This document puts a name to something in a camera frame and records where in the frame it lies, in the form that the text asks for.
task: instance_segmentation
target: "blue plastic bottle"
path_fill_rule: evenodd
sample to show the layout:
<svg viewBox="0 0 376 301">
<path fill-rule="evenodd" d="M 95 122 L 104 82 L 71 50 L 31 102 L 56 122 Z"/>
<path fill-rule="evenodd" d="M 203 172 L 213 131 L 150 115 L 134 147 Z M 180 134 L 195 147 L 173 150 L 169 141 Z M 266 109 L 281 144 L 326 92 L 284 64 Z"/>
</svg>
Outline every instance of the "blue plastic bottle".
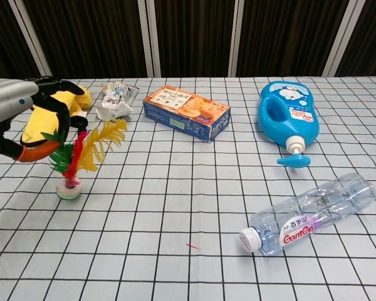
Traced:
<svg viewBox="0 0 376 301">
<path fill-rule="evenodd" d="M 283 248 L 355 214 L 375 200 L 375 188 L 359 174 L 346 174 L 251 218 L 240 239 L 245 249 L 274 255 Z"/>
<path fill-rule="evenodd" d="M 309 89 L 300 83 L 271 82 L 263 88 L 260 100 L 258 116 L 262 131 L 293 154 L 278 159 L 277 163 L 294 168 L 308 166 L 310 159 L 301 153 L 319 134 Z"/>
</svg>

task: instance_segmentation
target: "yellow feather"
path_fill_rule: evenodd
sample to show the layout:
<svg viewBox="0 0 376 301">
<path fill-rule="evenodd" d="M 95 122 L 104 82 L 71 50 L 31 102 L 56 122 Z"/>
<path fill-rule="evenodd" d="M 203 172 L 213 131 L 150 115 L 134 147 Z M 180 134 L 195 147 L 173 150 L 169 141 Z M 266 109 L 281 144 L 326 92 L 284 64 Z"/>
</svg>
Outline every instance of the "yellow feather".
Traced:
<svg viewBox="0 0 376 301">
<path fill-rule="evenodd" d="M 82 153 L 78 161 L 78 169 L 96 171 L 98 168 L 93 160 L 94 157 L 99 163 L 103 163 L 105 160 L 103 143 L 106 143 L 108 148 L 113 150 L 110 143 L 113 142 L 116 145 L 120 145 L 125 139 L 125 135 L 122 131 L 126 129 L 127 123 L 125 120 L 105 122 L 100 132 L 97 128 L 93 129 L 83 143 Z"/>
</svg>

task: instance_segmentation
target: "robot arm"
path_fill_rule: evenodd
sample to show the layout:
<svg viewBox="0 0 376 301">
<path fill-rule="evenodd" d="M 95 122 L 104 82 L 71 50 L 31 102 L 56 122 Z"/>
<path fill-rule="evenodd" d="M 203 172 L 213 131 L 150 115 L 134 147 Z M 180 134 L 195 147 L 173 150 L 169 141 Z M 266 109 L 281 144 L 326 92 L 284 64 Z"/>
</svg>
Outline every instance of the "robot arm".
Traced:
<svg viewBox="0 0 376 301">
<path fill-rule="evenodd" d="M 0 154 L 21 162 L 33 162 L 57 149 L 58 142 L 47 141 L 34 149 L 28 149 L 4 138 L 13 118 L 33 105 L 55 112 L 59 122 L 58 132 L 66 138 L 70 128 L 70 113 L 64 103 L 50 96 L 57 91 L 84 94 L 84 91 L 72 82 L 53 77 L 34 80 L 0 79 Z"/>
</svg>

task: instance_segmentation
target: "red feather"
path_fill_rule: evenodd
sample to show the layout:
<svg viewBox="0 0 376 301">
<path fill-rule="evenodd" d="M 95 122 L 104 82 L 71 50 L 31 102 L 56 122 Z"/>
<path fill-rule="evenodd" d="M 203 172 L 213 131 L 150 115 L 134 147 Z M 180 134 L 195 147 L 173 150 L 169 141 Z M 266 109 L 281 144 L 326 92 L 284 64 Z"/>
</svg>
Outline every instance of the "red feather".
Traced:
<svg viewBox="0 0 376 301">
<path fill-rule="evenodd" d="M 75 182 L 75 175 L 78 171 L 78 161 L 80 159 L 83 149 L 83 139 L 89 134 L 89 131 L 84 130 L 81 132 L 74 142 L 73 155 L 71 163 L 67 168 L 67 171 L 63 173 L 63 176 L 71 183 Z"/>
</svg>

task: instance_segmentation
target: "yellow plush toy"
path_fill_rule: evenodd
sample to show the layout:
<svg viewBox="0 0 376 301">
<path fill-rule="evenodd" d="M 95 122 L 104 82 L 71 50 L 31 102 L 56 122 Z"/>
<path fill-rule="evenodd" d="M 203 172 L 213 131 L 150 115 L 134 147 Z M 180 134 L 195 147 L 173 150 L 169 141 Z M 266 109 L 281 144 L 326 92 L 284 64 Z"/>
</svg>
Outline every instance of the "yellow plush toy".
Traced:
<svg viewBox="0 0 376 301">
<path fill-rule="evenodd" d="M 90 92 L 83 86 L 79 86 L 83 91 L 83 95 L 74 95 L 71 92 L 59 91 L 52 95 L 53 98 L 66 104 L 70 111 L 71 125 L 74 116 L 86 117 L 83 108 L 92 106 L 92 97 Z M 33 107 L 33 112 L 28 120 L 21 137 L 21 144 L 27 147 L 35 147 L 46 142 L 42 136 L 43 133 L 54 134 L 58 130 L 58 118 L 55 112 L 50 112 L 40 107 Z"/>
</svg>

